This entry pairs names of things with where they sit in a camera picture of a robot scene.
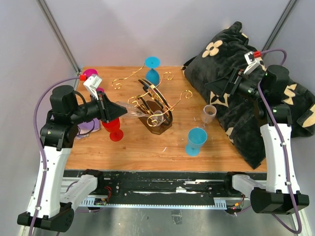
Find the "red plastic wine glass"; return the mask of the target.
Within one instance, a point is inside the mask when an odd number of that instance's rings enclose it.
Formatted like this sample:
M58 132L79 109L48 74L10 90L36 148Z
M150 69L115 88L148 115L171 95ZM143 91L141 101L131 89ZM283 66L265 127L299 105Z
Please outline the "red plastic wine glass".
M124 133L120 129L120 119L119 118L116 118L111 122L103 122L102 121L101 124L105 128L105 130L110 133L109 137L113 142L118 142L123 138Z

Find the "clear wine glass front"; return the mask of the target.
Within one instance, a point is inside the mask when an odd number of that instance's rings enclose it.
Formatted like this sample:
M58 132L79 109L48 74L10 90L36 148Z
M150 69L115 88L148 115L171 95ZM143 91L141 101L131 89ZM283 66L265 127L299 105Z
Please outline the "clear wine glass front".
M206 105L201 112L201 122L198 127L205 129L216 117L217 109L213 105Z

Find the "clear wine glass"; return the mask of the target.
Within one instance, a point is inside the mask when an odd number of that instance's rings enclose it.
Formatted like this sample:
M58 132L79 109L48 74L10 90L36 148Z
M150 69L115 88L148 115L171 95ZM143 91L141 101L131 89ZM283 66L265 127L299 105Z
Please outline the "clear wine glass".
M126 108L127 110L127 113L122 115L123 118L146 118L146 123L150 127L160 126L166 121L164 115L162 114L162 111L160 110L157 110L153 113L147 113L143 112L142 110L133 105L121 101L117 101L116 103Z
M213 105L206 105L201 112L201 122L198 127L205 129L216 117L217 109Z

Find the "magenta plastic wine glass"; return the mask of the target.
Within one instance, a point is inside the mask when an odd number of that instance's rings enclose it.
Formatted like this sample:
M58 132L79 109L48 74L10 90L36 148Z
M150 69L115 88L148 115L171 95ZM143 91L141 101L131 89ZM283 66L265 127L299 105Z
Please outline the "magenta plastic wine glass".
M86 81L84 82L84 87L91 93L92 91L104 92L104 88L101 86L102 78L98 75L96 69L87 69L82 75L86 76Z

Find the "clear wine glass back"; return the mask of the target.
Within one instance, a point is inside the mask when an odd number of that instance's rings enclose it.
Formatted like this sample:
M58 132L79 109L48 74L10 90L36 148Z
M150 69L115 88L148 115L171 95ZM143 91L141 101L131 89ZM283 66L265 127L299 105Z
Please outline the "clear wine glass back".
M157 110L153 113L147 113L143 112L142 110L133 105L121 101L117 101L116 103L126 108L127 110L127 113L122 115L123 118L146 118L146 123L150 127L160 126L166 121L164 115L162 114L162 111L160 110Z

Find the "blue plastic wine glass back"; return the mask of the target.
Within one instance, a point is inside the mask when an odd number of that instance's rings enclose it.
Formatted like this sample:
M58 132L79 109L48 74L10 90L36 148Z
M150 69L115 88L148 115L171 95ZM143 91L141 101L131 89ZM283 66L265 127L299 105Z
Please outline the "blue plastic wine glass back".
M157 86L160 82L159 73L156 71L156 68L160 66L160 60L157 57L148 57L145 59L145 66L149 68L149 71L146 73L146 80L151 84Z

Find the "blue plastic wine glass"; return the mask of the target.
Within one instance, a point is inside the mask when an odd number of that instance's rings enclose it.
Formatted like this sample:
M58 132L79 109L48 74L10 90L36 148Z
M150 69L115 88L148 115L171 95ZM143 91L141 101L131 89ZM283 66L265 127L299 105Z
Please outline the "blue plastic wine glass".
M160 82L159 73L156 71L156 68L160 66L160 60L157 57L148 57L145 59L145 66L149 68L149 71L146 73L146 80L151 84L157 86Z
M189 156L197 156L200 153L201 147L207 141L207 133L204 129L196 127L188 133L188 143L185 147L185 152Z

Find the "blue plastic wine glass front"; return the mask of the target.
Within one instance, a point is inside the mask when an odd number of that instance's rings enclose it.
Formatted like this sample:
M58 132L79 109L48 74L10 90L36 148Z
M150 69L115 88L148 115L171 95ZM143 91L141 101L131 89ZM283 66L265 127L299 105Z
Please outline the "blue plastic wine glass front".
M200 153L201 147L207 141L207 133L204 129L196 127L188 133L188 143L185 147L185 152L189 156L197 156Z

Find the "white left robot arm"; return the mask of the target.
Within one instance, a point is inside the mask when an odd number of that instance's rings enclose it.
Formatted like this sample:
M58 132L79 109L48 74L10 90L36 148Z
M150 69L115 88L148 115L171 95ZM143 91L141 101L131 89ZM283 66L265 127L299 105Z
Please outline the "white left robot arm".
M77 97L81 96L69 85L52 89L52 108L46 123L41 129L35 128L41 163L31 204L17 219L19 225L30 228L30 235L34 228L66 232L76 209L90 193L98 195L110 191L102 171L87 169L66 193L61 194L63 173L79 132L78 125L95 118L109 123L127 113L125 107L111 102L101 91L80 105Z

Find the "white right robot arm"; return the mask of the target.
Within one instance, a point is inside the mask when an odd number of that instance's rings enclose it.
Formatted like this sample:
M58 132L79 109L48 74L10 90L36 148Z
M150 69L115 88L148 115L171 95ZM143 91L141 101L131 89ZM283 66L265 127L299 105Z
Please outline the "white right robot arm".
M241 69L234 69L227 76L206 84L206 88L217 95L238 94L254 104L254 114L264 141L266 184L236 172L230 173L223 191L230 197L241 192L250 199L256 213L297 214L310 203L309 196L300 192L293 166L292 117L289 106L281 99L288 81L289 71L285 67L270 65L258 83L251 81Z

